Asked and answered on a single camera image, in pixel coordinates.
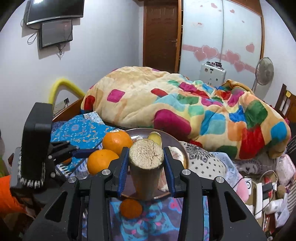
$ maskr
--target television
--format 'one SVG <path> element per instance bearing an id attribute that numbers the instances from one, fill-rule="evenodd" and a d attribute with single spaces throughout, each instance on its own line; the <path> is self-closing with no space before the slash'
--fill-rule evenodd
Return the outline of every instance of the television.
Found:
<path id="1" fill-rule="evenodd" d="M 61 18 L 82 18 L 84 0 L 31 0 L 27 25 Z"/>

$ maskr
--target orange bag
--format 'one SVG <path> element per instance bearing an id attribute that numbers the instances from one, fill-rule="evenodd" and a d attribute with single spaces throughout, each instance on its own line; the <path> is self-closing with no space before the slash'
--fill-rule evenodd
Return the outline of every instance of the orange bag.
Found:
<path id="1" fill-rule="evenodd" d="M 27 213 L 25 206 L 21 205 L 9 190 L 10 176 L 0 178 L 0 214 Z"/>

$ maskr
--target pink plush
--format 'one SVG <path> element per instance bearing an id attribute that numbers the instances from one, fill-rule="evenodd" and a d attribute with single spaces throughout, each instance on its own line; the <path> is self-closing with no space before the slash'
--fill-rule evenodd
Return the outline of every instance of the pink plush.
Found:
<path id="1" fill-rule="evenodd" d="M 237 184 L 237 195 L 243 200 L 244 203 L 249 199 L 249 191 L 244 179 L 241 179 Z"/>

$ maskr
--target patchwork comforter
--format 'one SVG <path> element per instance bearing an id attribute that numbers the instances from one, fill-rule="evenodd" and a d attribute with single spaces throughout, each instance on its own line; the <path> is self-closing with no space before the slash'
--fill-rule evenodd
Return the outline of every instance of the patchwork comforter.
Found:
<path id="1" fill-rule="evenodd" d="M 118 126 L 163 130 L 235 159 L 253 158 L 263 148 L 276 158 L 291 136 L 284 119 L 238 82 L 215 89 L 149 67 L 112 71 L 88 90 L 81 109 Z"/>

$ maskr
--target silver screw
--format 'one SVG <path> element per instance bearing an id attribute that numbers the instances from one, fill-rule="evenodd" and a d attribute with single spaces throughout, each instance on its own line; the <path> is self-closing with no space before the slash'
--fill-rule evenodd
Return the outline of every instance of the silver screw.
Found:
<path id="1" fill-rule="evenodd" d="M 109 170 L 109 169 L 104 169 L 103 171 L 102 171 L 102 174 L 103 175 L 109 175 L 111 173 L 111 171 Z"/>
<path id="2" fill-rule="evenodd" d="M 224 178 L 223 177 L 216 177 L 216 181 L 218 183 L 224 183 Z"/>
<path id="3" fill-rule="evenodd" d="M 76 177 L 69 177 L 69 178 L 68 178 L 68 182 L 69 182 L 69 183 L 74 183 L 74 182 L 76 182 L 76 180 L 77 180 Z"/>
<path id="4" fill-rule="evenodd" d="M 191 173 L 191 171 L 190 170 L 188 170 L 188 169 L 184 169 L 183 171 L 182 171 L 182 173 L 184 174 L 184 175 L 190 175 L 190 173 Z"/>

